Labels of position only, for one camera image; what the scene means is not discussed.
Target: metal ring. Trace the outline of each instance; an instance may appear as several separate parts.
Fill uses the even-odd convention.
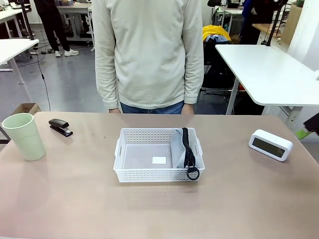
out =
[[[193,171],[192,173],[197,172],[196,178],[191,178],[191,177],[189,176],[189,174],[188,174],[188,170],[186,171],[186,175],[187,175],[187,177],[188,177],[191,181],[195,181],[195,180],[197,180],[197,179],[199,178],[199,170],[198,170],[198,168],[194,167],[194,169],[195,169],[195,171]]]

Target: black stapler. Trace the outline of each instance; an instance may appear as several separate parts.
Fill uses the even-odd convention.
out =
[[[64,120],[52,119],[49,121],[49,124],[51,129],[54,129],[65,137],[73,134],[73,132],[68,129],[69,123]]]

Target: black strap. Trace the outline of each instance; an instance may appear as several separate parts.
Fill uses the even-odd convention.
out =
[[[193,151],[191,150],[190,146],[189,146],[189,141],[188,141],[188,129],[187,128],[182,128],[183,130],[183,145],[185,147],[185,161],[184,161],[184,168],[187,167],[187,172],[186,175],[187,177],[192,180],[195,181],[199,178],[199,170],[195,167],[196,164],[196,159],[195,156],[193,154]],[[190,177],[190,173],[194,173],[197,172],[197,176],[195,178]]]
[[[189,175],[190,173],[193,173],[193,172],[197,172],[197,176],[195,178],[191,178]],[[188,166],[188,169],[186,171],[186,175],[190,180],[195,181],[199,178],[199,170],[195,166]]]

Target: basket handle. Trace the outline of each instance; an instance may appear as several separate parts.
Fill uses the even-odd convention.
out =
[[[199,154],[200,154],[200,156],[203,156],[203,150],[202,150],[202,148],[201,148],[201,145],[200,145],[200,142],[199,142],[199,139],[196,137],[196,139],[197,139],[197,144],[198,144],[198,151],[199,151]]]
[[[118,155],[119,150],[120,150],[120,138],[118,138],[118,140],[116,141],[115,152],[114,152],[115,157],[116,155]]]

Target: green object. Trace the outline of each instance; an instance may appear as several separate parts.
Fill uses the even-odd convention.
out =
[[[296,132],[296,136],[298,137],[298,139],[303,139],[306,138],[309,134],[311,134],[312,132],[305,132],[303,129]]]
[[[38,160],[45,154],[33,115],[21,113],[9,116],[2,122],[2,127],[27,161]]]
[[[303,7],[305,3],[305,0],[297,0],[296,6]]]

